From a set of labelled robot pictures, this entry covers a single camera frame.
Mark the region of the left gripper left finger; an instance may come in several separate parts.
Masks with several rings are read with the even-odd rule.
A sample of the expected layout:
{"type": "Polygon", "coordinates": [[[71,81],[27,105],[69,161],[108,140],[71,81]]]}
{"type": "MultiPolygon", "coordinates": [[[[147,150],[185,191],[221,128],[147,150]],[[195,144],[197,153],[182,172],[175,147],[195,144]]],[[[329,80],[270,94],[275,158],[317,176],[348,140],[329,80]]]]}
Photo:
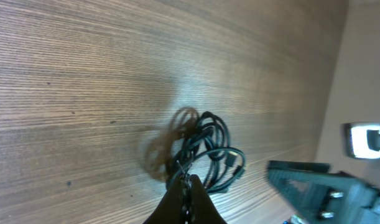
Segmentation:
{"type": "Polygon", "coordinates": [[[174,180],[144,224],[184,224],[185,182],[174,180]]]}

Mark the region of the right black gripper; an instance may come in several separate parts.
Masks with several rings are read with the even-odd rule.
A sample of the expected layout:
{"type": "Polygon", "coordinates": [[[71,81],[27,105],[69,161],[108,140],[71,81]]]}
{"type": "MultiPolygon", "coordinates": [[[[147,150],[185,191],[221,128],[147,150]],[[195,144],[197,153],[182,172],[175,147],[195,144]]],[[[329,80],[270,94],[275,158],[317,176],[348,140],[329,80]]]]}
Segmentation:
{"type": "Polygon", "coordinates": [[[269,161],[267,178],[308,223],[380,223],[380,190],[327,163],[269,161]]]}

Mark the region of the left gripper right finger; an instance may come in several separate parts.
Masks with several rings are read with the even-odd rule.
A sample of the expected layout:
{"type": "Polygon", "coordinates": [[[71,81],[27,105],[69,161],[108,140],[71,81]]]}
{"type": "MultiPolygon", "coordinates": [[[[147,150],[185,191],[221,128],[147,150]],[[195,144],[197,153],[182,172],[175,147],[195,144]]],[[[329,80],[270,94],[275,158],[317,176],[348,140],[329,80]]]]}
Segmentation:
{"type": "Polygon", "coordinates": [[[190,182],[188,222],[191,224],[226,224],[211,201],[200,178],[193,174],[190,176],[190,182]]]}

